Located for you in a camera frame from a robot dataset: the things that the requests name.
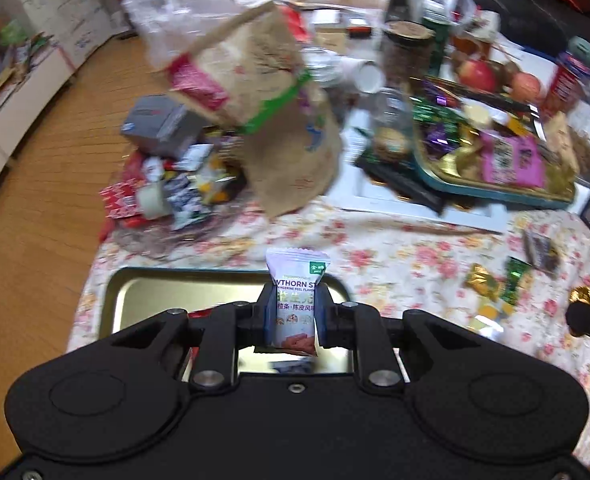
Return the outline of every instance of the fruit tray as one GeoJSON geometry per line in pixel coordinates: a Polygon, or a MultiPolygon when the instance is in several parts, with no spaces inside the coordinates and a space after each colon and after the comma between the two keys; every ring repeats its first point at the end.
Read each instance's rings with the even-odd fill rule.
{"type": "MultiPolygon", "coordinates": [[[[537,107],[533,105],[518,103],[499,94],[466,88],[445,79],[435,77],[426,77],[425,79],[451,94],[457,100],[463,98],[474,100],[495,110],[520,116],[540,139],[544,138],[540,115],[537,107]]],[[[422,80],[412,78],[410,83],[413,94],[416,97],[424,97],[422,80]]],[[[457,171],[448,170],[448,164],[445,164],[446,157],[449,157],[448,162],[450,162],[450,167],[457,170],[461,165],[467,164],[467,155],[473,155],[473,153],[467,153],[468,149],[468,146],[463,146],[454,150],[454,152],[448,153],[440,160],[431,160],[426,150],[424,136],[420,126],[417,123],[414,124],[413,154],[417,161],[418,175],[428,186],[434,189],[448,193],[549,209],[565,208],[569,203],[573,202],[576,192],[574,185],[575,175],[565,165],[557,165],[544,160],[546,166],[546,189],[489,184],[480,180],[464,178],[459,176],[457,171]]]]}

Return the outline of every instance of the wooden floor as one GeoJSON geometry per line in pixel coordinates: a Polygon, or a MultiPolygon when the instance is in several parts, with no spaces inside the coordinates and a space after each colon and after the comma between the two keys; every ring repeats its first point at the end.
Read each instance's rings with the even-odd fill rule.
{"type": "Polygon", "coordinates": [[[159,93],[138,39],[99,49],[44,113],[0,186],[0,469],[17,454],[4,397],[66,349],[104,215],[98,191],[127,150],[119,126],[159,93]]]}

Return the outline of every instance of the roll of tape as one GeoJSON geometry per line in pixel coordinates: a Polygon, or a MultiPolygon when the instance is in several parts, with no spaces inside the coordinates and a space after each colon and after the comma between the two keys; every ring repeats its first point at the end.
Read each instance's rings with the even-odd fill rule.
{"type": "Polygon", "coordinates": [[[135,199],[141,209],[142,216],[147,220],[170,215],[173,210],[164,198],[162,182],[152,182],[140,187],[135,192],[135,199]]]}

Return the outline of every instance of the snack bag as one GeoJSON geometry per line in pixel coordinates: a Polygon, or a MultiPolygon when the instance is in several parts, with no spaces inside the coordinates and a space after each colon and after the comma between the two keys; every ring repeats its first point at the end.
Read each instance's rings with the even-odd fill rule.
{"type": "Polygon", "coordinates": [[[272,345],[288,353],[315,352],[315,286],[330,264],[327,254],[306,249],[268,249],[266,264],[277,285],[272,345]]]}
{"type": "Polygon", "coordinates": [[[484,143],[482,176],[491,184],[544,187],[544,163],[533,136],[502,137],[495,131],[480,132],[484,143]]]}

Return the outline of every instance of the gold candy wrapper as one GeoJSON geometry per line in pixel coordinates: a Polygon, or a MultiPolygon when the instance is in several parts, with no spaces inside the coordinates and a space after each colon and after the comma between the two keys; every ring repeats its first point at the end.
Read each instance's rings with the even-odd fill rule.
{"type": "Polygon", "coordinates": [[[575,303],[576,301],[590,305],[590,288],[587,286],[576,286],[568,295],[568,302],[575,303]]]}
{"type": "Polygon", "coordinates": [[[497,301],[499,298],[500,287],[498,280],[480,264],[473,264],[470,267],[464,285],[469,286],[480,296],[484,296],[491,301],[497,301]]]}
{"type": "Polygon", "coordinates": [[[499,341],[504,333],[504,328],[499,322],[509,315],[503,310],[503,306],[503,301],[493,302],[488,298],[480,298],[478,310],[470,319],[467,328],[488,339],[499,341]]]}

